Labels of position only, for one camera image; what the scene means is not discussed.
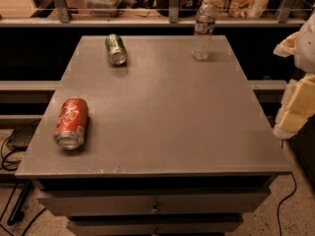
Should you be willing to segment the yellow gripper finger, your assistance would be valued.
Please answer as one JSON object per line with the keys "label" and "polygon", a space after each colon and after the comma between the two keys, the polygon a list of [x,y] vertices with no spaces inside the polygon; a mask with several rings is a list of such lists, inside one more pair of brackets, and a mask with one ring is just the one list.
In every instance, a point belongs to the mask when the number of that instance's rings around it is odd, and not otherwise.
{"label": "yellow gripper finger", "polygon": [[294,32],[279,43],[274,49],[274,54],[280,57],[288,57],[295,53],[295,42],[298,36],[298,32]]}
{"label": "yellow gripper finger", "polygon": [[290,80],[281,104],[273,132],[278,139],[287,140],[315,114],[315,75],[306,75],[299,81]]}

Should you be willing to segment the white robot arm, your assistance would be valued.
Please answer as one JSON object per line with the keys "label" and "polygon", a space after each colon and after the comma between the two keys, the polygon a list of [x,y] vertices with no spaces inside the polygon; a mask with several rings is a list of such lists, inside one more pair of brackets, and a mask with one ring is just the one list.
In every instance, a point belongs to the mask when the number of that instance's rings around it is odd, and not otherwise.
{"label": "white robot arm", "polygon": [[281,57],[292,55],[295,67],[305,73],[302,79],[291,79],[285,87],[276,117],[274,135],[287,140],[315,115],[315,15],[278,44],[274,53]]}

